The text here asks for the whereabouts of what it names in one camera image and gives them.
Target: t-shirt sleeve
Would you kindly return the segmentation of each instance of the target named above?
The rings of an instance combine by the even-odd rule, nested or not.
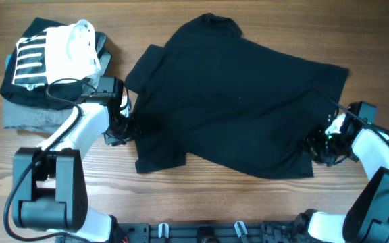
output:
[[[160,66],[164,56],[165,49],[163,47],[150,45],[127,75],[126,87],[139,95],[146,87],[154,71]]]
[[[137,173],[151,173],[186,165],[186,153],[181,143],[166,129],[136,140],[139,159]]]

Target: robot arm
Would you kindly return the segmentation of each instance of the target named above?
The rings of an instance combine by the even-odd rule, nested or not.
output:
[[[123,87],[124,83],[117,78],[101,77],[94,94],[76,101],[82,109],[82,117],[28,173],[14,196],[12,214],[17,227],[67,232],[91,242],[121,237],[122,231],[114,217],[88,206],[82,160],[102,134],[111,145],[125,144],[138,135],[134,117],[121,115],[129,109],[126,105],[126,110],[120,111]],[[14,182],[32,159],[51,146],[77,117],[78,111],[74,108],[51,137],[36,148],[17,151],[13,161]],[[38,188],[36,182],[47,178],[55,178],[56,187]]]
[[[353,103],[349,108],[366,121],[374,119],[375,107],[370,104]],[[385,242],[389,235],[389,146],[373,130],[353,123],[348,116],[343,118],[336,119],[340,129],[335,129],[335,136],[326,132],[332,139],[315,154],[322,162],[336,160],[340,153],[360,160],[370,182],[346,215],[309,209],[297,217],[296,228],[322,242]],[[379,128],[378,132],[389,142],[389,131]],[[320,137],[308,139],[319,141]],[[350,142],[351,151],[343,149],[342,145]]]
[[[88,197],[82,169],[82,159],[95,140],[105,135],[105,143],[125,144],[140,135],[135,117],[120,113],[122,89],[124,84],[117,78],[102,77],[97,92],[78,100],[82,109],[79,122],[64,136],[56,146],[34,166],[22,181],[13,199],[13,220],[17,227],[48,232],[66,232],[81,239],[79,242],[127,242],[124,226],[117,224],[116,218],[102,214],[88,206]],[[353,103],[353,113],[373,122],[373,106],[367,103]],[[27,168],[28,164],[46,148],[51,146],[77,118],[76,108],[67,122],[54,135],[40,143],[36,148],[21,148],[14,156],[14,182]],[[338,132],[329,134],[316,128],[305,139],[305,150],[309,151],[318,163],[335,164],[338,156],[345,155],[355,161],[361,160],[367,177],[370,179],[366,189],[355,202],[347,215],[331,215],[308,209],[294,222],[273,223],[280,229],[288,229],[289,234],[274,241],[268,238],[269,224],[259,225],[262,229],[260,239],[268,242],[290,242],[304,235],[304,242],[384,242],[389,233],[389,146],[369,129],[355,120],[341,117]],[[389,140],[389,132],[380,130]],[[55,178],[55,188],[38,188],[37,181]],[[258,225],[246,226],[243,222],[235,225],[194,225],[159,227],[142,224],[142,235],[137,242],[131,236],[131,243],[165,242],[173,238],[173,243],[234,242],[235,237],[248,243],[258,232]],[[215,236],[215,230],[229,236]]]

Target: white fabric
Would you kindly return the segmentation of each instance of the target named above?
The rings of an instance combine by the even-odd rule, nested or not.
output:
[[[28,45],[31,41],[43,40],[44,44]],[[27,50],[37,53],[29,53],[19,57],[19,52]],[[69,26],[50,27],[42,33],[31,38],[21,38],[16,43],[18,58],[16,60],[15,75],[12,83],[18,86],[26,87],[32,90],[37,86],[45,85],[42,82],[34,84],[25,84],[20,78],[46,77],[47,84],[61,78],[96,78],[97,73],[101,70],[100,62],[95,51],[95,31],[94,27],[87,20],[79,20],[77,24]],[[16,70],[28,67],[40,67],[43,62],[34,62],[18,65],[19,60],[28,61],[31,58],[45,56],[45,71],[41,73],[28,73],[16,75]]]
[[[346,117],[346,114],[343,113],[339,116],[337,116],[337,118],[331,123],[331,125],[325,130],[325,134],[326,135],[330,135],[330,134],[339,134],[340,133],[340,128],[342,127],[343,125],[343,122],[344,122],[344,118]]]

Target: table surface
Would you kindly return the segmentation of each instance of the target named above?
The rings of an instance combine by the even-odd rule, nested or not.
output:
[[[356,1],[61,1],[0,0],[0,85],[7,54],[34,17],[64,23],[81,18],[108,37],[109,75],[124,79],[151,44],[164,45],[184,23],[207,12],[233,18],[244,37],[274,50],[351,70],[340,102],[378,106],[376,123],[389,128],[389,3]],[[11,160],[21,146],[46,134],[4,130],[0,96],[0,242],[11,189]],[[119,222],[186,223],[291,220],[308,208],[346,213],[364,189],[360,163],[313,164],[314,178],[264,180],[187,155],[187,165],[138,175],[134,143],[106,146],[103,138],[83,161],[89,203]],[[26,236],[37,235],[17,230]]]

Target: black mount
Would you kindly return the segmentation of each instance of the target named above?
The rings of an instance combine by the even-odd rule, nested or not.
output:
[[[347,242],[385,242],[389,235],[389,169],[379,168],[346,215]]]
[[[249,243],[320,243],[310,236],[298,234],[293,236],[293,221],[266,221],[264,223],[246,224]],[[169,237],[159,237],[159,225],[147,223],[121,223],[119,224],[127,236],[127,243],[242,243],[232,224],[192,224],[170,225]],[[83,243],[59,236],[55,243]]]
[[[20,148],[13,157],[13,182],[39,148]],[[55,178],[55,188],[38,188],[37,181]],[[79,150],[48,152],[20,184],[13,199],[13,221],[17,227],[36,230],[79,230],[86,219],[88,196]]]

